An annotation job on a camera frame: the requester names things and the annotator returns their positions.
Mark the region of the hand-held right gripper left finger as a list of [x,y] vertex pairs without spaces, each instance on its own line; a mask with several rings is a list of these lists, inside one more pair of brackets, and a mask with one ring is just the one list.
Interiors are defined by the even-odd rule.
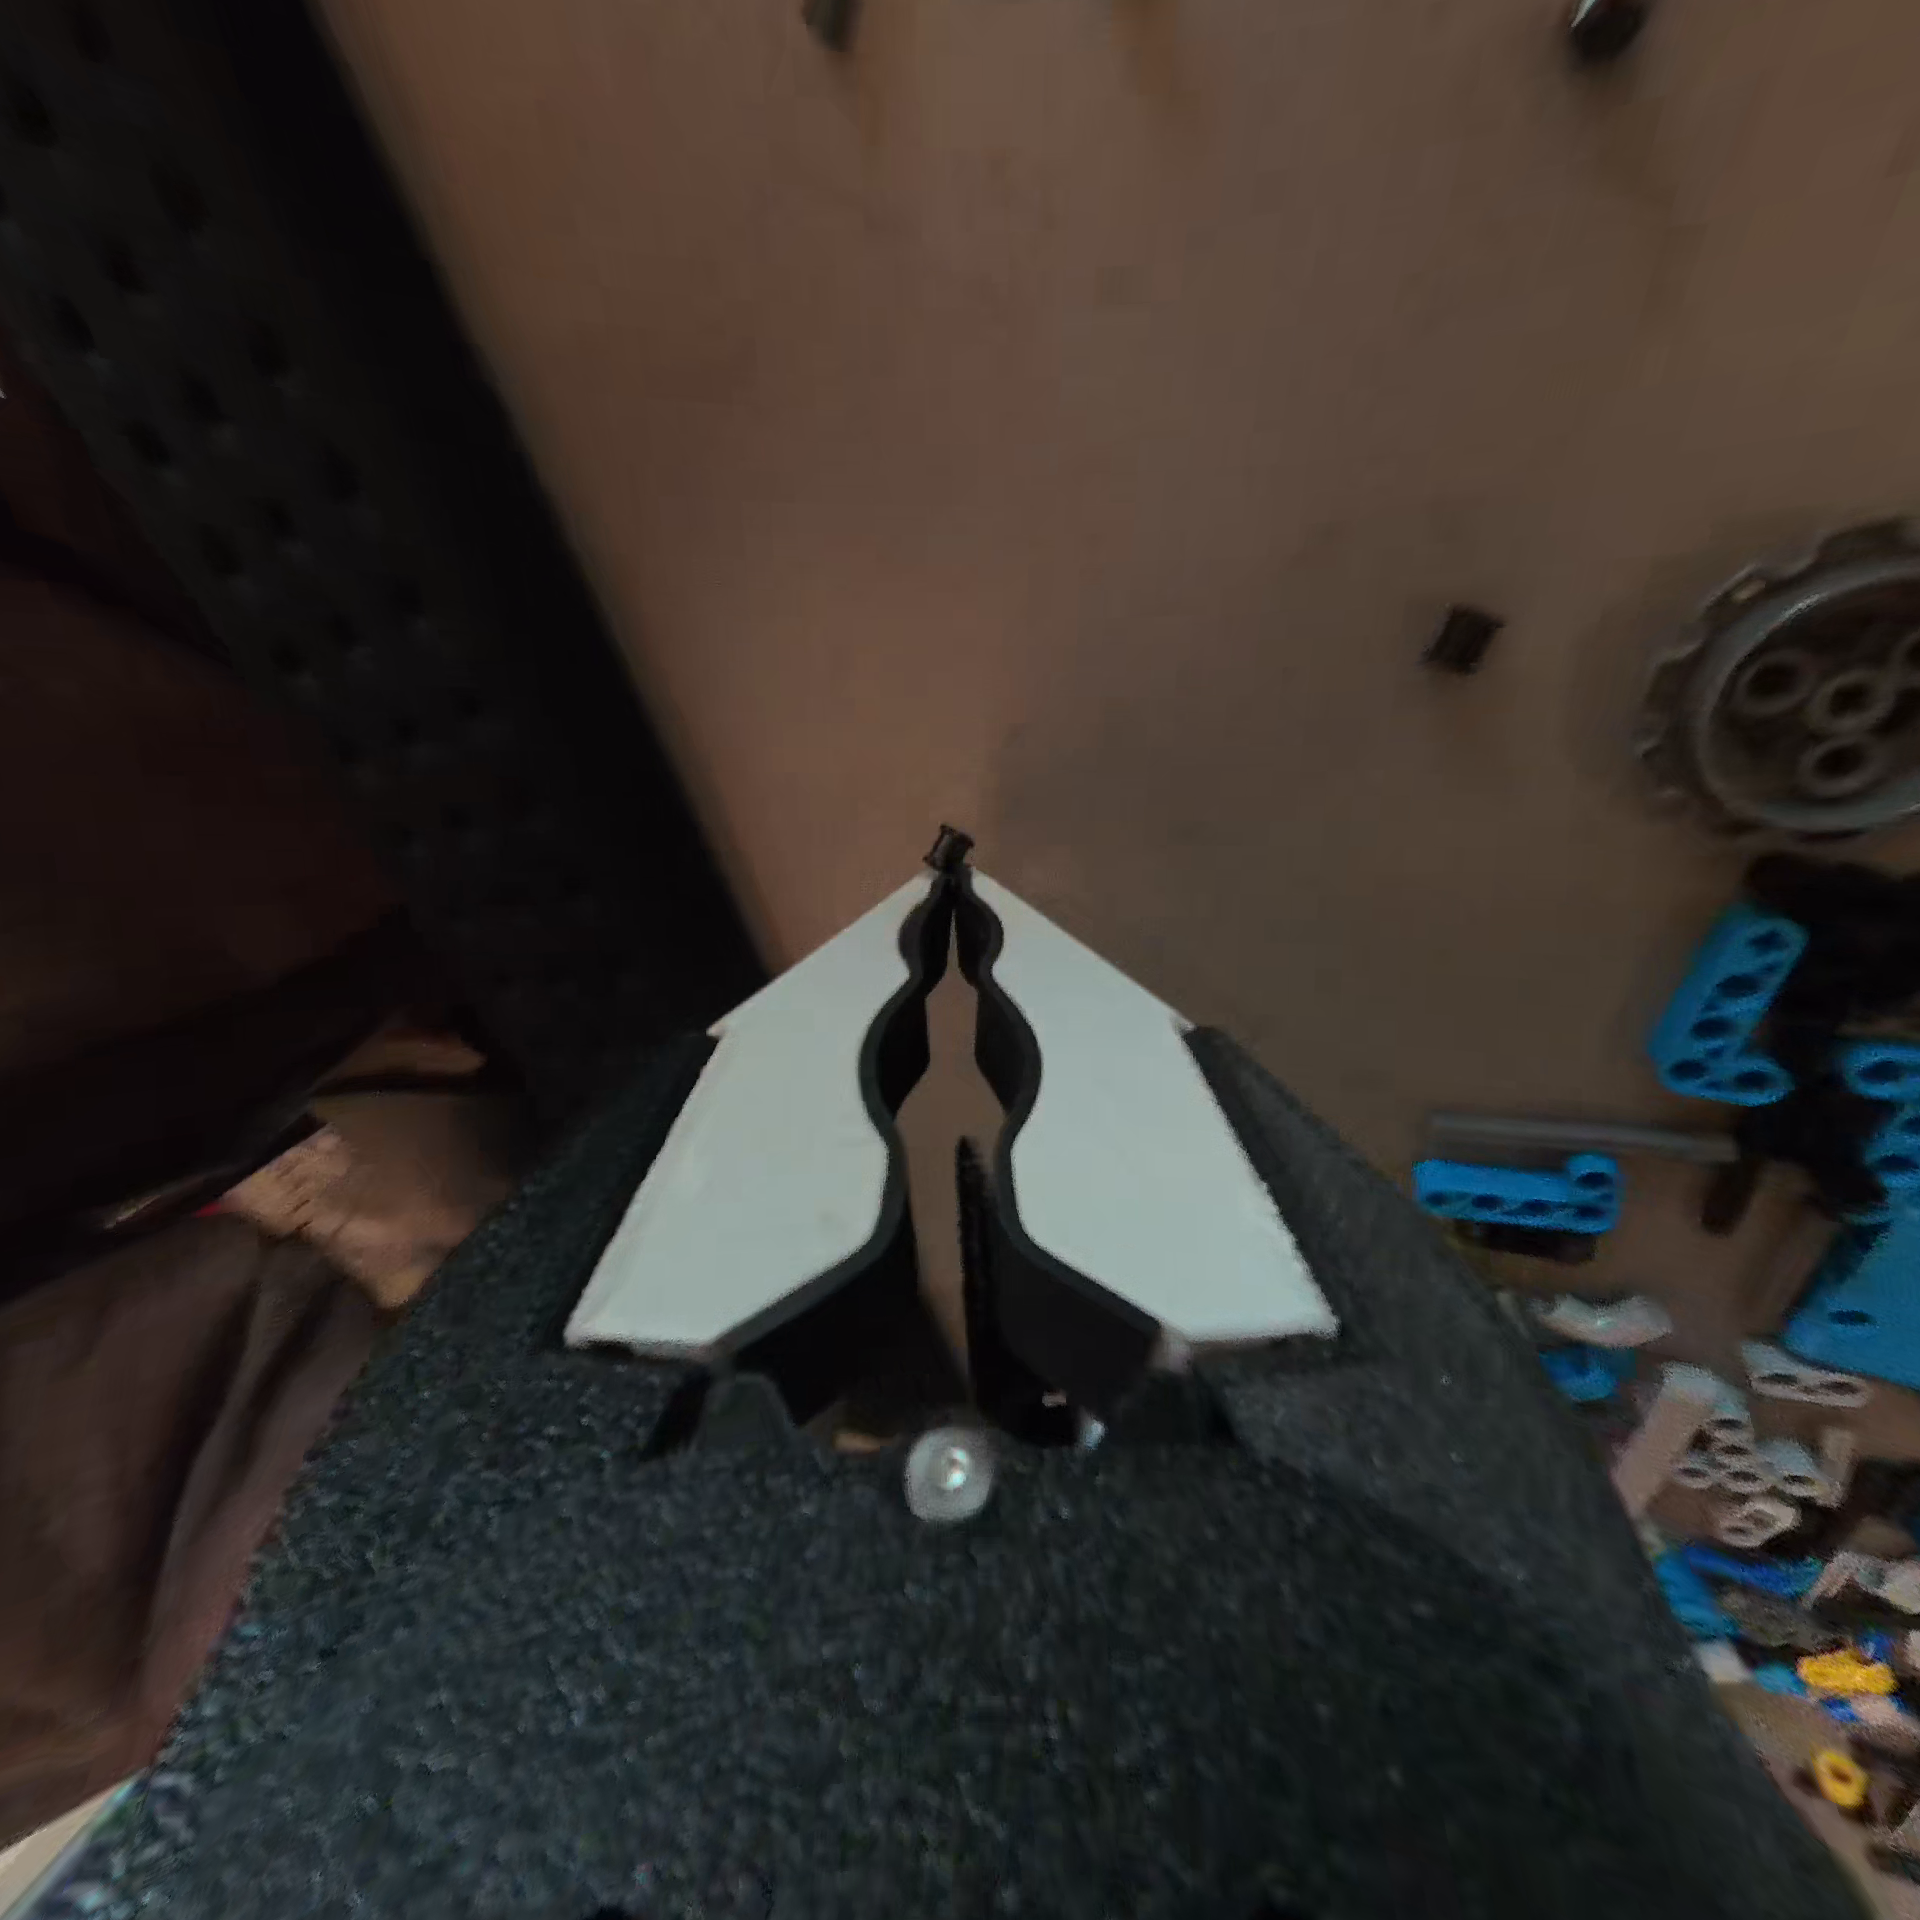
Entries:
[[925,871],[712,1028],[567,1319],[571,1351],[760,1377],[793,1425],[952,1403],[898,1131],[952,933],[948,880]]

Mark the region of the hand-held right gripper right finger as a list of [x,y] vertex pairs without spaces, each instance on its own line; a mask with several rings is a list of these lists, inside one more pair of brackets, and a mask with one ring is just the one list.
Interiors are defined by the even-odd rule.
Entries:
[[1196,1026],[984,871],[953,880],[953,953],[997,1099],[988,1325],[1045,1397],[1116,1429],[1196,1360],[1323,1360],[1343,1325]]

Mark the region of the grey desk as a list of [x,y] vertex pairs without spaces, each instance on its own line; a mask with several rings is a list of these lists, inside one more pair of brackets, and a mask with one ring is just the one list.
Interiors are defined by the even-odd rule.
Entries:
[[1915,480],[1915,15],[859,15],[328,5],[763,931],[946,811],[1365,1145],[1624,1092],[1637,620]]

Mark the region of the person's brown clothing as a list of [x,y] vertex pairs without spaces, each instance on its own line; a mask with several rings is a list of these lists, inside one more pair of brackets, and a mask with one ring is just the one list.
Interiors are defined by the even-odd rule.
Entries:
[[224,673],[4,564],[4,1843],[145,1769],[500,1194],[458,993]]

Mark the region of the pile of toy brick pieces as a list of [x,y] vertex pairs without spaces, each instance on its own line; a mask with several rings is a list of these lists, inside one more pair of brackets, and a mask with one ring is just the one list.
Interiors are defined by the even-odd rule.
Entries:
[[1648,1034],[1675,1115],[1437,1112],[1410,1168],[1512,1272],[1699,1665],[1873,1916],[1915,1916],[1915,994],[1915,873],[1761,855]]

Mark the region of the grey toy gear wheel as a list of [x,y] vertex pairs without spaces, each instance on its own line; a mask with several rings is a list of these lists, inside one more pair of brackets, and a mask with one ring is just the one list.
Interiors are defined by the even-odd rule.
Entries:
[[1736,841],[1857,841],[1917,817],[1915,516],[1745,567],[1655,656],[1648,791]]

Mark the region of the black perforated panel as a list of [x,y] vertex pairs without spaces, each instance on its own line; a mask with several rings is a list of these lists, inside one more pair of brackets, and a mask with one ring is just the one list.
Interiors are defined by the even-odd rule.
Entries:
[[3,5],[4,314],[567,1112],[761,984],[313,5]]

